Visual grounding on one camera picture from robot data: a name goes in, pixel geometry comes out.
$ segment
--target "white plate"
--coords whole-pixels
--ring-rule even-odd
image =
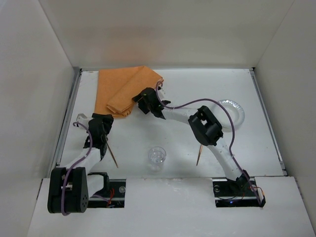
[[[245,112],[243,108],[233,100],[220,100],[218,102],[227,110],[233,120],[235,129],[237,129],[245,120]],[[214,105],[212,107],[212,112],[223,127],[232,128],[226,113],[219,106]]]

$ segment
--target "cloth fold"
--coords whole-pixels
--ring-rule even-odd
[[[126,117],[135,104],[132,98],[146,87],[154,88],[161,79],[146,66],[100,70],[94,112]]]

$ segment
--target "orange cloth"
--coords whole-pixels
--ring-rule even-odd
[[[146,66],[100,70],[94,112],[126,117],[135,104],[132,98],[146,87],[154,88],[160,79]]]

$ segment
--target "white wall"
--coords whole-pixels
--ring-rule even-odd
[[[40,0],[74,66],[254,67],[293,0]]]
[[[295,0],[255,73],[290,175],[316,228],[316,1]]]
[[[56,145],[73,70],[38,0],[0,1],[0,236],[22,237]]]

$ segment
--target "orange fabric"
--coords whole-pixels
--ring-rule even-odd
[[[128,116],[135,104],[132,98],[146,87],[154,88],[161,78],[146,66],[100,70],[94,112]]]

